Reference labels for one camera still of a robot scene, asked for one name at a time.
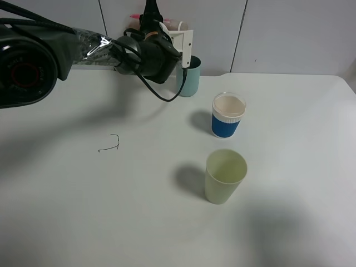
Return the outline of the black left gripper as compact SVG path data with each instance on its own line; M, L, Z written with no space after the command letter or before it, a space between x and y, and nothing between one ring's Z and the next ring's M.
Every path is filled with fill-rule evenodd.
M163 22L156 0L146 0L140 15L140 32L158 32ZM154 83L164 83L181 60L178 52L165 34L143 34L131 32L114 41L112 55L117 59L115 70L123 75L137 75Z

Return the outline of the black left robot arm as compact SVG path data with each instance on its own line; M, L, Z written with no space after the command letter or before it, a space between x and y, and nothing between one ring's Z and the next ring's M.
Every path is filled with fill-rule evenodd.
M44 99L73 65L112 66L148 85L164 83L182 59L155 1L146 2L139 29L128 28L118 39L62 25L6 1L1 10L14 14L1 19L1 108Z

